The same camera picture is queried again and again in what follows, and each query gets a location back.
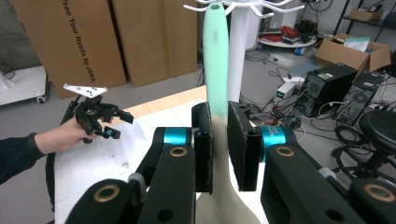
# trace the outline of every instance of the human hand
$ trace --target human hand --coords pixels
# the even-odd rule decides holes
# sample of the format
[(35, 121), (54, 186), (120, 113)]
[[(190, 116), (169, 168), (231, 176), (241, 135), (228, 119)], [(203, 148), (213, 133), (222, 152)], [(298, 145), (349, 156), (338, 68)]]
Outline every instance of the human hand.
[(61, 126), (49, 130), (46, 133), (38, 133), (35, 136), (35, 143), (44, 154), (51, 152), (65, 151), (74, 147), (83, 138), (95, 139), (98, 135), (87, 135), (77, 123), (76, 118), (72, 118)]

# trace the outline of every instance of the white mount plate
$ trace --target white mount plate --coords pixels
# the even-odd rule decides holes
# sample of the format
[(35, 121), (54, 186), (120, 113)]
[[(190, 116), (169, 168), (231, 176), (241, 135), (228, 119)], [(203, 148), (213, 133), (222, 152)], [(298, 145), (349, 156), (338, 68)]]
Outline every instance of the white mount plate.
[(71, 86), (64, 84), (64, 89), (83, 95), (88, 98), (93, 98), (107, 91), (106, 87), (82, 87), (82, 86)]

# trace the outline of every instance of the white stand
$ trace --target white stand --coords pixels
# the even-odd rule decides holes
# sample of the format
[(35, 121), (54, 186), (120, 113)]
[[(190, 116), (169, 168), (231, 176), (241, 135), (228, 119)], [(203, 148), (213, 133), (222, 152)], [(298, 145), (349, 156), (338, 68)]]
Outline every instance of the white stand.
[(11, 80), (0, 75), (0, 105), (30, 98), (36, 98), (40, 104), (46, 102), (47, 73), (43, 66), (15, 71)]
[[(290, 2), (289, 4), (282, 6), (283, 9), (298, 7), (302, 3), (301, 1)], [(271, 18), (270, 28), (280, 28), (282, 26), (294, 27), (297, 20), (297, 11), (290, 13), (274, 13), (274, 17)]]
[[(304, 6), (282, 9), (284, 6), (294, 0), (284, 0), (279, 3), (268, 2), (264, 0), (196, 0), (202, 4), (210, 4), (219, 2), (228, 6), (225, 10), (226, 15), (233, 12), (231, 18), (230, 30), (230, 56), (229, 56), (229, 69), (228, 69), (228, 100), (239, 102), (239, 94), (241, 92), (242, 75), (245, 62), (246, 42), (248, 37), (248, 11), (251, 9), (258, 18), (265, 19), (274, 16), (274, 13), (262, 15), (258, 7), (268, 7), (273, 11), (281, 13), (289, 13), (304, 8)], [(206, 11), (206, 7), (196, 8), (184, 6), (198, 12)]]
[(271, 41), (265, 41), (265, 40), (261, 40), (261, 39), (258, 39), (258, 41), (264, 45), (280, 47), (280, 48), (289, 48), (289, 49), (306, 48), (306, 47), (309, 47), (317, 42), (317, 40), (310, 40), (304, 44), (300, 43), (300, 42), (296, 42), (296, 43), (290, 45), (290, 44), (286, 44), (283, 42), (271, 42)]

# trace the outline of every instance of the computer tower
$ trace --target computer tower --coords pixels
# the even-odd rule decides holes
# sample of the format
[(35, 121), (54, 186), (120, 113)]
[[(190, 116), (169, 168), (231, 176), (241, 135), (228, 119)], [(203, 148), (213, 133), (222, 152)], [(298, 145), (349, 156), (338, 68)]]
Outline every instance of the computer tower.
[(363, 71), (352, 83), (343, 105), (337, 110), (337, 120), (346, 125), (354, 125), (366, 106), (375, 96), (383, 76)]
[(385, 70), (387, 73), (392, 76), (396, 77), (396, 52), (393, 51), (392, 56), (390, 57), (390, 65), (388, 65)]
[(308, 72), (302, 90), (314, 99), (328, 103), (342, 101), (358, 71), (338, 63)]
[[(296, 109), (298, 109), (301, 113), (306, 115), (309, 118), (317, 117), (320, 108), (324, 105), (324, 102), (321, 102), (318, 99), (314, 99), (308, 94), (304, 93), (296, 102)], [(320, 110), (320, 114), (324, 114), (327, 112), (327, 108), (322, 108)]]

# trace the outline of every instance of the white hook rack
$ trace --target white hook rack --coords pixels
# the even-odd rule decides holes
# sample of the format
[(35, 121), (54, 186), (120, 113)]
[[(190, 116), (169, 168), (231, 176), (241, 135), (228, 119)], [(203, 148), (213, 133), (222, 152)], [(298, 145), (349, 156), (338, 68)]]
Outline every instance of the white hook rack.
[[(211, 3), (220, 3), (225, 6), (228, 6), (227, 9), (225, 10), (225, 15), (230, 14), (236, 7), (250, 7), (254, 14), (256, 14), (257, 17), (260, 19), (265, 19), (274, 16), (274, 13), (267, 13), (265, 15), (262, 15), (262, 13), (256, 8), (256, 7), (268, 7), (272, 9), (273, 11), (277, 11), (280, 13), (288, 13), (292, 11), (297, 11), (304, 6), (299, 6), (299, 7), (294, 7), (294, 8), (289, 8), (289, 9), (282, 9), (279, 8), (280, 6), (284, 6), (289, 2), (295, 1), (295, 0), (284, 0), (279, 3), (273, 3), (273, 2), (268, 2), (268, 1), (263, 1), (263, 0), (239, 0), (239, 1), (234, 1), (234, 0), (195, 0), (198, 3), (201, 4), (211, 4)], [(183, 6), (184, 8), (187, 8), (189, 10), (197, 11), (197, 12), (204, 12), (206, 11), (207, 7), (190, 7), (187, 5)]]

